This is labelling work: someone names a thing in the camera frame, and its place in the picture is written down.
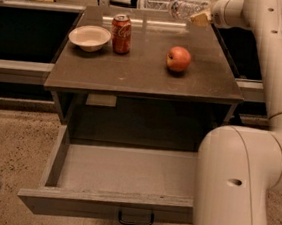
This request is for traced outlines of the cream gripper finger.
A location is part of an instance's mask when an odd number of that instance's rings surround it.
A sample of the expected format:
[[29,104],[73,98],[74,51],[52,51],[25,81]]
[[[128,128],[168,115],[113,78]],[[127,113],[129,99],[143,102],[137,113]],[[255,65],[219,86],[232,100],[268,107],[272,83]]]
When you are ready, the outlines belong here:
[[203,10],[190,16],[190,20],[193,25],[207,27],[211,24],[211,13]]

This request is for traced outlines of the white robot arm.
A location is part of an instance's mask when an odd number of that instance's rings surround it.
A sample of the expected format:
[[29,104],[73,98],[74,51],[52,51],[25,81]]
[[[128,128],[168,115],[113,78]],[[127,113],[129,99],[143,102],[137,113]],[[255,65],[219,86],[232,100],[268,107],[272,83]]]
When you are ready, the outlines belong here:
[[211,12],[217,27],[253,33],[269,128],[222,126],[202,140],[193,225],[267,225],[266,191],[282,189],[282,0],[219,0]]

